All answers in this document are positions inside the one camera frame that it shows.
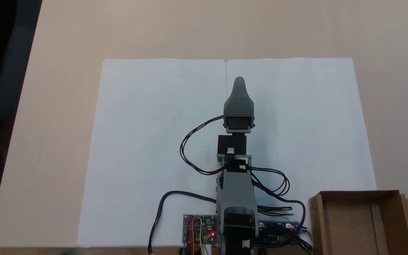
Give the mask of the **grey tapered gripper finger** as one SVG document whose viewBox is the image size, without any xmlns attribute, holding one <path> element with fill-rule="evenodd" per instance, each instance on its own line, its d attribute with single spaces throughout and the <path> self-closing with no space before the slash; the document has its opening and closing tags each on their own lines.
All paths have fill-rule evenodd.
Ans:
<svg viewBox="0 0 408 255">
<path fill-rule="evenodd" d="M 236 77 L 232 92 L 223 107 L 224 117 L 254 117 L 254 102 L 251 100 L 243 77 Z"/>
</svg>

